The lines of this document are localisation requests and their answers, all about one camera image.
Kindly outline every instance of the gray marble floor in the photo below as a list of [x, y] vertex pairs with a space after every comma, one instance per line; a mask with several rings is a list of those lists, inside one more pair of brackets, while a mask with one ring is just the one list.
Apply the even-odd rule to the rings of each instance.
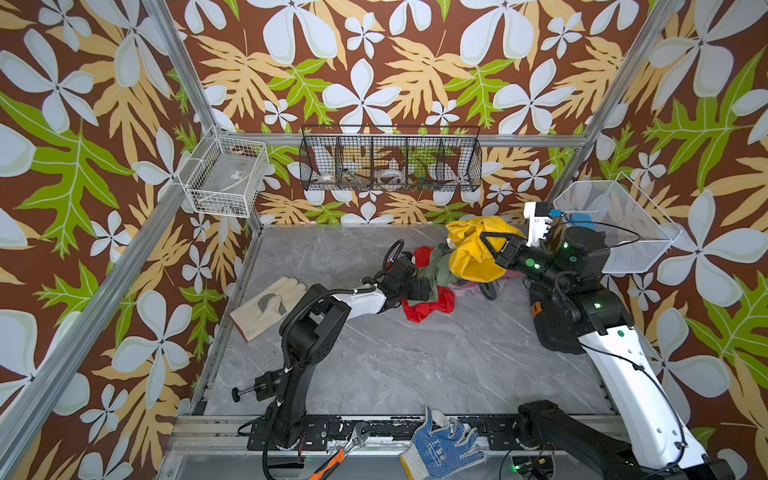
[[[266, 229], [245, 299], [279, 277], [349, 288], [374, 274], [397, 239], [413, 251], [445, 238], [444, 227]], [[279, 325], [250, 343], [235, 330], [214, 380], [205, 413], [263, 413], [253, 393], [232, 401], [232, 387], [281, 365]], [[422, 323], [402, 309], [350, 320], [317, 367], [307, 411], [329, 414], [515, 412], [521, 403], [549, 399], [569, 413], [608, 413], [586, 355], [546, 350], [536, 338], [528, 293], [510, 280], [495, 302], [457, 297], [451, 314]]]

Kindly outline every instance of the red cloth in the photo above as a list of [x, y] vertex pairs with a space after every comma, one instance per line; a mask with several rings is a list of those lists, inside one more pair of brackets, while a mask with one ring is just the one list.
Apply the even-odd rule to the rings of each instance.
[[416, 260], [414, 263], [417, 268], [424, 268], [429, 265], [429, 257], [432, 255], [434, 248], [421, 247], [413, 252], [413, 258]]
[[408, 300], [403, 300], [402, 310], [406, 313], [406, 318], [412, 322], [421, 323], [422, 320], [428, 317], [434, 310], [444, 313], [452, 312], [456, 301], [453, 292], [444, 286], [437, 287], [437, 292], [438, 299], [433, 303], [420, 303], [415, 306], [410, 306]]

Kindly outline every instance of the yellow cloth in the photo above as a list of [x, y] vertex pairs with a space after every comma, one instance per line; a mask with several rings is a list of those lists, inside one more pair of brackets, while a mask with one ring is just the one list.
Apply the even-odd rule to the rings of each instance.
[[[475, 217], [471, 220], [451, 222], [445, 227], [448, 228], [449, 239], [456, 245], [449, 264], [451, 271], [459, 278], [472, 282], [492, 282], [501, 278], [507, 271], [496, 265], [491, 252], [480, 240], [480, 233], [514, 233], [523, 237], [520, 230], [500, 217]], [[504, 247], [503, 238], [489, 240], [496, 250]]]

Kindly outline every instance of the blue object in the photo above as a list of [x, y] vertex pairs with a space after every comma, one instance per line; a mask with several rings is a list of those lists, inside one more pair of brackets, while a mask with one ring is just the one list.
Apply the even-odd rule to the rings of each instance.
[[[443, 428], [432, 431], [432, 413], [438, 416]], [[455, 419], [450, 421], [438, 410], [426, 411], [426, 421], [413, 434], [412, 444], [401, 455], [409, 478], [420, 480], [427, 475], [444, 478], [465, 468], [485, 461], [485, 453], [478, 451], [475, 443], [477, 429], [465, 435], [465, 427]]]
[[587, 214], [572, 214], [568, 221], [574, 222], [576, 227], [586, 227], [592, 230], [597, 230], [594, 223], [592, 223], [592, 217]]

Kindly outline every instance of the green cloth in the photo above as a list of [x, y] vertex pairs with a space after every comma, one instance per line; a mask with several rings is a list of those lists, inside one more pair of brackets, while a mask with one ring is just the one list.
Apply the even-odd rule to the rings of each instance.
[[429, 280], [429, 298], [427, 300], [408, 300], [410, 306], [420, 303], [433, 303], [438, 299], [438, 286], [447, 286], [460, 280], [451, 271], [449, 263], [451, 261], [453, 250], [448, 248], [448, 244], [440, 243], [429, 255], [429, 265], [419, 269], [417, 278], [426, 278]]

